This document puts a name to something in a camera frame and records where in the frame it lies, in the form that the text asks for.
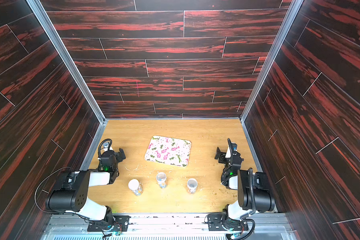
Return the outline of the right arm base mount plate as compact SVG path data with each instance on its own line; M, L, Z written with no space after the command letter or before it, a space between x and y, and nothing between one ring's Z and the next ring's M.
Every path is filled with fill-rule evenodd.
M243 232L249 229L243 221L232 220L221 213L208 214L205 218L205 224L208 225L209 231Z

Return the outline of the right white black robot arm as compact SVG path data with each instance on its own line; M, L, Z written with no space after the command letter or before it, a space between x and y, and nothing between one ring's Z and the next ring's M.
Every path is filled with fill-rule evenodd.
M256 213L271 212L275 208L275 198L271 193L268 177L262 172L253 172L252 168L242 170L243 158L236 147L222 152L217 148L215 159L223 164L221 184L227 189L238 191L237 200L222 210L221 222L215 226L226 231L247 230L244 222Z

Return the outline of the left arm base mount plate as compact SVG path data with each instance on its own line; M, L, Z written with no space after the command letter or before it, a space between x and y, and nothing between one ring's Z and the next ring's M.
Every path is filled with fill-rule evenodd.
M111 232L126 232L129 227L130 216L128 215L113 215L113 219L90 221L87 228L88 232L111 233Z

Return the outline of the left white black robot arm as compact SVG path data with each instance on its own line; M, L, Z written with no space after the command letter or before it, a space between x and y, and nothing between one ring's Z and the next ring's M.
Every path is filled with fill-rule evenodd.
M100 205L88 197L90 187L112 185L119 176L119 163L126 159L123 149L112 149L111 139L98 147L98 167L86 171L65 171L59 175L46 200L46 209L52 213L71 213L90 223L104 225L106 230L115 223L110 207Z

